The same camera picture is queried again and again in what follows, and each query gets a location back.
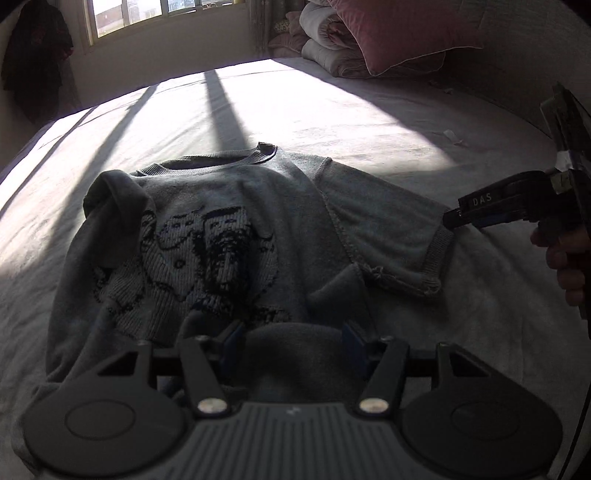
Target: mattress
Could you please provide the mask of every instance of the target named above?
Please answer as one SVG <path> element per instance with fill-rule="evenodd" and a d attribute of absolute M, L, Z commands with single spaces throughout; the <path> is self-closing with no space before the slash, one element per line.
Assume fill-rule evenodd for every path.
<path fill-rule="evenodd" d="M 13 413 L 44 376 L 51 304 L 92 181 L 104 170 L 260 141 L 329 156 L 450 207 L 556 157 L 541 131 L 465 93 L 426 80 L 337 79 L 304 59 L 169 80 L 48 126 L 0 184 L 0 478 L 32 478 L 12 452 Z M 564 426 L 555 478 L 591 381 L 591 342 L 544 251 L 530 244 L 532 229 L 458 229 L 442 298 L 390 297 L 388 329 L 413 348 L 456 342 L 548 402 Z M 410 322 L 417 308 L 424 321 Z M 589 450 L 590 430 L 588 420 L 574 465 Z"/>

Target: screw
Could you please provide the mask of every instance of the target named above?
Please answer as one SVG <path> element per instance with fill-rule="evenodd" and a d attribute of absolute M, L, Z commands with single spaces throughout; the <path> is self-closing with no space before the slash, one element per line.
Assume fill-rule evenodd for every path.
<path fill-rule="evenodd" d="M 364 398 L 359 402 L 359 409 L 365 413 L 384 413 L 390 405 L 381 398 Z"/>
<path fill-rule="evenodd" d="M 205 398 L 199 402 L 197 408 L 201 413 L 213 415 L 226 411 L 228 409 L 228 404 L 221 398 Z"/>

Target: wall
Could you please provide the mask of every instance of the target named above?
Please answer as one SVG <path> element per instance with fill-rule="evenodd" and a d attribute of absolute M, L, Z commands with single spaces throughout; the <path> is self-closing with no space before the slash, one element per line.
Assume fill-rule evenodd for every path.
<path fill-rule="evenodd" d="M 79 1 L 64 1 L 61 10 L 74 40 L 70 64 L 85 108 L 170 78 L 254 59 L 246 4 L 180 15 L 85 51 Z"/>
<path fill-rule="evenodd" d="M 21 8 L 22 6 L 17 8 L 0 23 L 0 62 L 4 60 L 8 39 L 17 23 Z M 4 91 L 0 86 L 0 169 L 10 163 L 36 130 L 14 104 L 12 92 Z"/>

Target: bed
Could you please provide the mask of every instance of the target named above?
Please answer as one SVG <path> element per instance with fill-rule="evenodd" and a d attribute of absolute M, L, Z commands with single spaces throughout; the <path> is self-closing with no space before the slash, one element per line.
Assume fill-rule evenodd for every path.
<path fill-rule="evenodd" d="M 33 477 L 10 432 L 44 376 L 52 299 L 92 181 L 104 170 L 259 141 L 329 156 L 450 207 L 493 181 L 545 170 L 556 156 L 537 128 L 459 90 L 426 79 L 336 79 L 303 59 L 169 80 L 45 127 L 0 184 L 0 478 Z M 456 342 L 548 402 L 564 426 L 555 478 L 591 381 L 591 342 L 544 251 L 530 244 L 532 229 L 458 229 L 442 298 L 392 298 L 389 329 L 414 348 Z M 421 308 L 424 321 L 405 321 L 409 308 Z M 588 420 L 575 466 L 590 444 Z"/>

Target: bed sheet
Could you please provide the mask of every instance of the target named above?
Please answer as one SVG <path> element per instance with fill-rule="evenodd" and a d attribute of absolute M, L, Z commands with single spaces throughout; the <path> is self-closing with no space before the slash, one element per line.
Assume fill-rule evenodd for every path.
<path fill-rule="evenodd" d="M 335 79 L 303 59 L 169 80 L 57 121 L 0 184 L 0 478 L 32 477 L 12 453 L 13 412 L 44 375 L 51 303 L 92 181 L 103 170 L 259 141 L 330 156 L 450 207 L 508 175 L 545 170 L 556 156 L 542 132 L 462 92 L 424 80 Z M 555 478 L 591 380 L 591 342 L 544 251 L 531 246 L 532 228 L 459 229 L 441 300 L 419 305 L 416 324 L 405 321 L 416 301 L 392 298 L 385 328 L 415 348 L 457 342 L 553 406 L 564 424 Z"/>

